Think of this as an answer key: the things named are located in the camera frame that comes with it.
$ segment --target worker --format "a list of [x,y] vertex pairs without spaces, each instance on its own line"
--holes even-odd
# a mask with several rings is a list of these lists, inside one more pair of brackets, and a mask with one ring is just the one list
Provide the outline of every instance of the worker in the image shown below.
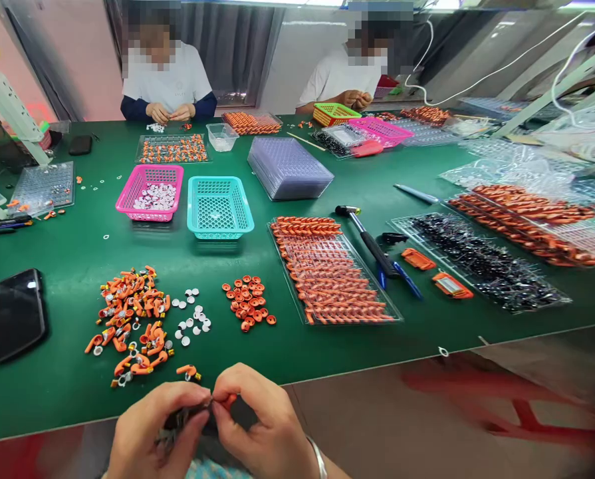
[[[249,430],[239,426],[222,405],[233,394],[240,394],[257,415],[258,423]],[[164,383],[133,404],[118,419],[109,469],[103,479],[184,478],[209,411],[188,421],[166,458],[158,454],[154,441],[169,414],[181,407],[206,403],[210,398],[208,389],[179,381]],[[286,391],[250,367],[237,364],[218,376],[211,408],[220,443],[248,473],[237,471],[235,475],[211,463],[204,470],[194,467],[195,477],[250,477],[250,473],[256,479],[319,479],[327,473],[330,479],[349,479],[323,453],[316,452]],[[323,461],[325,471],[318,460]]]
[[130,46],[120,110],[127,120],[206,119],[217,99],[197,49],[179,39],[175,9],[129,3]]
[[363,20],[354,38],[333,48],[312,72],[299,98],[295,114],[312,115],[315,103],[339,103],[363,111],[372,103],[385,73],[392,23]]

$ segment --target white cable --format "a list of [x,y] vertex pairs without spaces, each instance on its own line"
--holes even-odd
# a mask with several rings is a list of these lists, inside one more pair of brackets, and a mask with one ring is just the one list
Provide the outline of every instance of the white cable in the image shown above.
[[558,100],[556,99],[556,93],[554,91],[554,89],[556,88],[556,84],[559,82],[561,75],[563,75],[563,72],[566,70],[566,68],[568,68],[570,66],[570,62],[572,61],[572,58],[574,57],[574,55],[576,54],[576,51],[584,46],[587,41],[592,38],[595,35],[595,30],[591,33],[589,33],[588,35],[585,36],[585,38],[583,38],[579,43],[576,44],[576,46],[574,47],[574,50],[572,50],[572,53],[570,53],[570,56],[568,57],[568,60],[565,62],[565,65],[563,65],[563,68],[561,68],[561,70],[556,74],[555,78],[554,78],[554,82],[552,83],[552,88],[550,88],[550,94],[552,95],[552,103],[554,103],[554,106],[557,107],[559,110],[561,110],[562,112],[567,113],[570,116],[570,120],[572,121],[572,125],[577,127],[577,128],[582,128],[583,130],[595,130],[595,126],[581,126],[576,122],[576,119],[574,117],[574,112],[572,112],[571,110],[565,108],[564,106],[561,106],[558,103]]
[[[542,43],[544,43],[546,40],[550,39],[552,36],[554,36],[555,34],[557,34],[558,32],[560,32],[561,30],[563,30],[569,24],[571,24],[575,20],[579,19],[583,14],[585,14],[585,12],[579,13],[577,16],[575,16],[572,20],[570,20],[569,22],[567,22],[565,25],[557,28],[551,34],[549,34],[547,37],[545,37],[543,40],[541,40],[539,43],[537,43],[533,47],[527,49],[525,52],[523,52],[521,55],[519,55],[513,61],[511,61],[510,63],[508,63],[505,67],[501,67],[499,70],[493,71],[492,73],[490,73],[490,74],[486,75],[485,77],[483,77],[481,80],[477,81],[476,83],[472,84],[471,86],[468,86],[465,90],[462,90],[459,93],[455,93],[453,96],[450,96],[449,98],[446,98],[443,101],[440,101],[440,102],[437,102],[437,103],[428,103],[428,92],[426,91],[426,89],[424,87],[422,87],[420,85],[409,85],[408,84],[408,79],[412,76],[412,73],[406,77],[406,80],[404,81],[404,85],[407,86],[407,87],[409,87],[409,88],[419,88],[420,90],[422,90],[423,91],[423,102],[426,105],[428,105],[428,106],[437,106],[437,105],[439,105],[441,103],[445,103],[448,100],[451,100],[452,98],[454,98],[455,96],[459,96],[460,94],[467,92],[470,88],[473,88],[474,86],[477,86],[479,83],[481,83],[482,81],[484,81],[486,78],[489,78],[489,77],[493,76],[494,74],[499,73],[500,71],[505,70],[507,67],[515,64],[517,61],[519,61],[521,58],[523,58],[528,52],[534,50],[539,45],[541,45]],[[412,71],[413,73],[415,73],[415,70],[417,69],[417,67],[419,66],[419,64],[423,61],[423,58],[425,57],[425,54],[428,53],[428,51],[430,50],[430,45],[432,45],[432,41],[434,39],[434,30],[433,30],[432,24],[429,21],[426,21],[426,23],[430,26],[430,44],[428,45],[428,48],[425,50],[425,53],[421,57],[421,60],[419,60],[419,63],[417,64],[417,66],[413,69],[413,71]]]

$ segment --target green plastic basket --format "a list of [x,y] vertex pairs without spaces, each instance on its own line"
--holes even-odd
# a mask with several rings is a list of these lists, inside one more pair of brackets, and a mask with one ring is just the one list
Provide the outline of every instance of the green plastic basket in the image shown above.
[[242,181],[235,176],[189,179],[186,224],[201,240],[237,240],[255,224]]

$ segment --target pink plastic basket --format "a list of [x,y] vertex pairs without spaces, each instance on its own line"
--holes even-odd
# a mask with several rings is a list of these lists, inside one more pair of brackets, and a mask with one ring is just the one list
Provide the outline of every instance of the pink plastic basket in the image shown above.
[[415,136],[411,131],[404,130],[399,126],[383,121],[381,118],[367,116],[366,118],[351,118],[348,121],[352,126],[361,128],[371,134],[375,140],[384,145],[384,148],[392,148],[404,141],[406,138]]
[[[132,220],[168,222],[173,219],[173,213],[178,210],[179,194],[182,191],[182,177],[184,168],[178,165],[152,165],[136,166],[131,172],[124,189],[116,202],[116,210]],[[165,183],[176,187],[176,199],[170,210],[136,210],[134,201],[142,195],[147,183]]]

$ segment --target phone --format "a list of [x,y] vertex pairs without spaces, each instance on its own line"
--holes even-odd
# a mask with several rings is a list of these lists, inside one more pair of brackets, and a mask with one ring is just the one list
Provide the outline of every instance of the phone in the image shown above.
[[92,139],[90,135],[76,136],[71,140],[69,145],[69,154],[71,156],[79,156],[91,153]]
[[0,364],[40,344],[49,332],[43,283],[35,268],[0,282]]

